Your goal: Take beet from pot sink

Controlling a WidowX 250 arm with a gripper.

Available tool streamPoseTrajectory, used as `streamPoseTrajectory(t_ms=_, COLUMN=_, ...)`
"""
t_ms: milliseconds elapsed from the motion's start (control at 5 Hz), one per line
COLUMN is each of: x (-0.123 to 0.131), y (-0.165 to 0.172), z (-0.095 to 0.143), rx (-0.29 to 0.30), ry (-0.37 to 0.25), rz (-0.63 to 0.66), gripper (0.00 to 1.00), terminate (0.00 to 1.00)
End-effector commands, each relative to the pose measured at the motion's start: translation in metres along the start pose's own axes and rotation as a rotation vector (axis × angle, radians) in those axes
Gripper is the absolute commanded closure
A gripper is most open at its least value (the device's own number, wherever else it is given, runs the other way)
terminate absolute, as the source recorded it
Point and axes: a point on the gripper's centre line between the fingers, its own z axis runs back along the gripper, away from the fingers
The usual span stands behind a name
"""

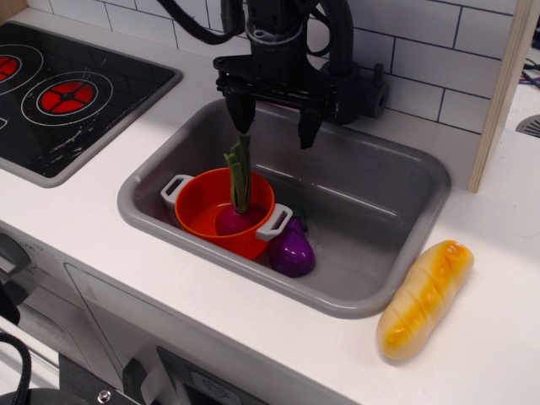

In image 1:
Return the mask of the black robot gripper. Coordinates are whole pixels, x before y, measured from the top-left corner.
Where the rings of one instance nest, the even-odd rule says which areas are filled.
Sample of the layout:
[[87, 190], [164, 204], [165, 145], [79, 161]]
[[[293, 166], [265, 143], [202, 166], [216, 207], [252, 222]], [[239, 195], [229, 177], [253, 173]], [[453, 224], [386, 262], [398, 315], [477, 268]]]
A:
[[298, 134], [300, 148], [315, 142], [324, 114], [336, 110], [337, 84], [314, 68], [307, 59], [306, 32], [295, 24], [282, 33], [273, 33], [259, 25], [246, 26], [250, 53], [217, 57], [218, 89], [235, 128], [248, 133], [258, 100], [300, 111]]

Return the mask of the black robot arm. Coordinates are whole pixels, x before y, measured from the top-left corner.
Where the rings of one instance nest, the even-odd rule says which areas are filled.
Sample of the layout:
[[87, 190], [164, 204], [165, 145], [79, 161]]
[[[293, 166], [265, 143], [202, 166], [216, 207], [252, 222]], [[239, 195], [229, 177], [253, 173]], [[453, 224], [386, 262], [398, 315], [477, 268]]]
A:
[[335, 111], [336, 85], [307, 58], [307, 19], [316, 1], [249, 1], [248, 55], [218, 57], [218, 90], [237, 130], [246, 134], [258, 100], [300, 112], [300, 147], [313, 146]]

